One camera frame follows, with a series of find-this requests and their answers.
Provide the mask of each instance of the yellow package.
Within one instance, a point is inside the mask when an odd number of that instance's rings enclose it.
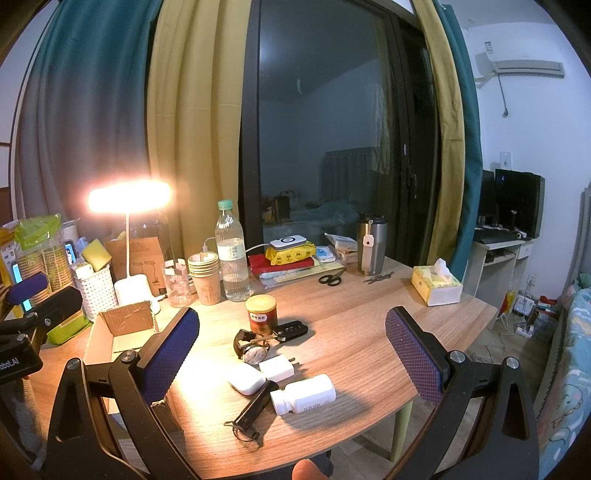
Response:
[[[265,257],[271,261],[271,265],[287,265],[311,257],[315,253],[316,246],[312,242],[306,242],[299,247],[288,248],[279,252],[273,247],[269,247],[267,248]]]

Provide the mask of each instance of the metal screw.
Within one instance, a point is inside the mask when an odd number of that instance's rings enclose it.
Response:
[[[507,363],[507,366],[509,368],[519,368],[519,361],[512,356],[507,357],[507,360],[505,360],[505,362]]]
[[[135,352],[133,350],[126,350],[123,352],[123,356],[121,357],[121,361],[125,364],[132,362],[135,358]]]
[[[66,368],[68,370],[75,370],[80,366],[80,359],[79,358],[70,358],[68,363],[66,364]]]
[[[454,350],[449,354],[449,358],[451,358],[455,363],[461,364],[466,359],[466,355],[464,355],[464,352]]]

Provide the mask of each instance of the lamp stand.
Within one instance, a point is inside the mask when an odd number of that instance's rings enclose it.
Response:
[[[125,246],[127,250],[127,263],[125,266],[127,267],[127,278],[129,278],[131,276],[129,275],[129,212],[125,213]]]

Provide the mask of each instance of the yellow sponge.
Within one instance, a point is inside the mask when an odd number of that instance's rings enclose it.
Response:
[[[103,244],[100,243],[98,239],[90,242],[88,247],[82,251],[82,256],[84,257],[84,260],[92,265],[95,272],[98,272],[103,268],[112,258],[111,254],[105,247],[103,247]]]

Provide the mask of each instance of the tissue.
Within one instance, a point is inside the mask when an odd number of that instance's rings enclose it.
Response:
[[[433,269],[435,270],[435,273],[439,276],[439,277],[452,277],[452,272],[449,271],[449,268],[447,267],[445,260],[442,258],[438,258],[437,261],[435,262],[435,265],[433,265]]]
[[[414,267],[412,282],[429,306],[457,303],[462,296],[462,283],[452,275],[442,258],[432,266]]]

